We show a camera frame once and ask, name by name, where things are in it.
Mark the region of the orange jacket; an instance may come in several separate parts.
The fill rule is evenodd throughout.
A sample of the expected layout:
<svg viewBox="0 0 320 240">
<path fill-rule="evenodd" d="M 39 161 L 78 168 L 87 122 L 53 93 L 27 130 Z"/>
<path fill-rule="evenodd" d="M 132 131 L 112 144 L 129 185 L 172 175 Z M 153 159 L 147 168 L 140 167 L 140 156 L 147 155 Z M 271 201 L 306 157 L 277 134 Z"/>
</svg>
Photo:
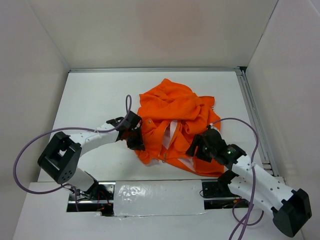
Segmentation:
<svg viewBox="0 0 320 240">
<path fill-rule="evenodd" d="M 224 166 L 215 160 L 203 161 L 186 154 L 193 138 L 209 124 L 221 128 L 214 112 L 213 96 L 198 96 L 186 85 L 165 78 L 159 85 L 140 94 L 137 114 L 142 118 L 142 140 L 145 149 L 135 153 L 149 165 L 163 161 L 176 168 L 204 177 L 219 177 Z"/>
</svg>

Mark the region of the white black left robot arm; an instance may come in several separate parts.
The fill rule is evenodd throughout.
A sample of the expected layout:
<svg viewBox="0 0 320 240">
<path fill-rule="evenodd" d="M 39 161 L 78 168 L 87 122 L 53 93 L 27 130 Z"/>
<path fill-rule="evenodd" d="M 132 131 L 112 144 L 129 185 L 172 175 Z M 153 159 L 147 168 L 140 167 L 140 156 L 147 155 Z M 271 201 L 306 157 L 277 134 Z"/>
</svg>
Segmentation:
<svg viewBox="0 0 320 240">
<path fill-rule="evenodd" d="M 37 163 L 57 184 L 69 184 L 80 190 L 86 199 L 96 199 L 105 189 L 92 175 L 78 167 L 80 158 L 118 141 L 126 141 L 130 150 L 144 150 L 141 127 L 142 118 L 129 111 L 126 118 L 110 119 L 92 131 L 68 135 L 60 130 L 53 135 Z"/>
</svg>

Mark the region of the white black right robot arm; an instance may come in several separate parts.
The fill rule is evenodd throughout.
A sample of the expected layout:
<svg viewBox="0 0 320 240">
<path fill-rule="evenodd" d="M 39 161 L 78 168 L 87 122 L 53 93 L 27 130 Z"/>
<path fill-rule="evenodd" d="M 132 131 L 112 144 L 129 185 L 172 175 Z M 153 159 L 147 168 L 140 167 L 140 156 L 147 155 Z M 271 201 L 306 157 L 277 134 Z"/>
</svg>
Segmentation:
<svg viewBox="0 0 320 240">
<path fill-rule="evenodd" d="M 209 126 L 195 135 L 186 154 L 225 166 L 227 171 L 219 177 L 220 194 L 252 200 L 253 206 L 270 216 L 275 227 L 287 237 L 293 238 L 312 217 L 307 192 L 285 185 L 252 162 L 239 146 L 226 144 L 217 129 Z"/>
</svg>

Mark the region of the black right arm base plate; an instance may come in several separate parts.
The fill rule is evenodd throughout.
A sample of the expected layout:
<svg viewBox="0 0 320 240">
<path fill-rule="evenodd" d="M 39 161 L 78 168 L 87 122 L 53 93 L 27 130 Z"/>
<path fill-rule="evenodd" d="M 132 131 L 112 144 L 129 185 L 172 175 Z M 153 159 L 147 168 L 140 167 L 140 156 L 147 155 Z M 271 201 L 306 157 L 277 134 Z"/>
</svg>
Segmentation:
<svg viewBox="0 0 320 240">
<path fill-rule="evenodd" d="M 232 209 L 235 204 L 237 208 L 247 208 L 248 201 L 230 192 L 228 186 L 217 179 L 203 180 L 199 195 L 203 198 L 205 210 Z"/>
</svg>

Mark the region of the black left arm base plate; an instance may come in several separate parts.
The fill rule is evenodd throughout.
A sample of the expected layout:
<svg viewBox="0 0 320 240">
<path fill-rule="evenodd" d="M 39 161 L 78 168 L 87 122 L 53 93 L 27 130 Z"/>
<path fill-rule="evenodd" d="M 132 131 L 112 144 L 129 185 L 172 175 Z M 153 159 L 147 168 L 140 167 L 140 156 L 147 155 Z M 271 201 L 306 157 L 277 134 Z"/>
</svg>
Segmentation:
<svg viewBox="0 0 320 240">
<path fill-rule="evenodd" d="M 112 217 L 115 186 L 115 181 L 101 181 L 92 195 L 71 187 L 66 211 L 68 213 L 97 212 L 102 216 Z"/>
</svg>

